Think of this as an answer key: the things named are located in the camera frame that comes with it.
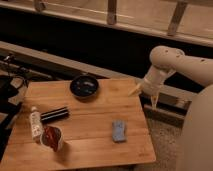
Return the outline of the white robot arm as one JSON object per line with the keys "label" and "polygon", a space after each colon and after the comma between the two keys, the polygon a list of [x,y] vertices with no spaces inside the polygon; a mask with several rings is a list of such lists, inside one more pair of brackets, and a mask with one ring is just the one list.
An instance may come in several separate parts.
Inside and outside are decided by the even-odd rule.
{"label": "white robot arm", "polygon": [[186,55],[181,49],[156,46],[150,52],[151,67],[129,92],[144,92],[155,98],[175,72],[202,85],[187,111],[176,171],[213,171],[213,59]]}

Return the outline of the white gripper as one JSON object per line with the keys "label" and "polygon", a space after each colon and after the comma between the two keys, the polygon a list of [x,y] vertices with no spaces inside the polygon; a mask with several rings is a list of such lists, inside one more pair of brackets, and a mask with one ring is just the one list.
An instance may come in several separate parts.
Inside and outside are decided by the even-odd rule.
{"label": "white gripper", "polygon": [[129,96],[138,95],[142,92],[151,96],[152,108],[156,109],[158,94],[164,86],[164,82],[175,73],[173,69],[160,69],[151,66],[147,74],[142,79],[142,85],[137,84],[130,92]]}

